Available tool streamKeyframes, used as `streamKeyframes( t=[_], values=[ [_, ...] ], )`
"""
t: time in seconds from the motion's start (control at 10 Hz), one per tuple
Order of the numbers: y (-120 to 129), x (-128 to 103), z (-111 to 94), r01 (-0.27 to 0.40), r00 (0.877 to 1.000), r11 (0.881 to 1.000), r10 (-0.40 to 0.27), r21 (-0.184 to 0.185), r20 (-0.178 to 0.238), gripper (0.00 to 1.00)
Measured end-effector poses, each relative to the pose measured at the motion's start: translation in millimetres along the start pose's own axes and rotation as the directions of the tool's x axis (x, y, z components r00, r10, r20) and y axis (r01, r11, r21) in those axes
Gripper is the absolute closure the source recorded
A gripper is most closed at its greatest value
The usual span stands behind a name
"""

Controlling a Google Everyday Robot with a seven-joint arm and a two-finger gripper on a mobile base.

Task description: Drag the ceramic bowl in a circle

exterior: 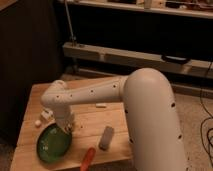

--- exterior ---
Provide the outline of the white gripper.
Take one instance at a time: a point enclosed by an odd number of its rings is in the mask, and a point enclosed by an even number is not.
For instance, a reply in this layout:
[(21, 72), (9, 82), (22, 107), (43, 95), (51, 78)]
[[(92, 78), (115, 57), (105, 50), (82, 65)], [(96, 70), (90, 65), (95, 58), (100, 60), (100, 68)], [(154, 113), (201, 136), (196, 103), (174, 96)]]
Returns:
[(62, 131), (69, 134), (73, 131), (74, 114), (69, 106), (62, 106), (53, 109), (56, 124)]

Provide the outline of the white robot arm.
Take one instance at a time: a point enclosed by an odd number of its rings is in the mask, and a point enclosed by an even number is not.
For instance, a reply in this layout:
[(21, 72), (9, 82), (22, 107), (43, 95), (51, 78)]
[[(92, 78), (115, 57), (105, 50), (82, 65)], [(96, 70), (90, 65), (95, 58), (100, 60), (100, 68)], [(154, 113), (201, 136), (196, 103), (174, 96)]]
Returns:
[(168, 79), (153, 68), (138, 69), (86, 87), (54, 81), (41, 96), (57, 125), (66, 130), (75, 104), (121, 102), (137, 171), (187, 171), (183, 134)]

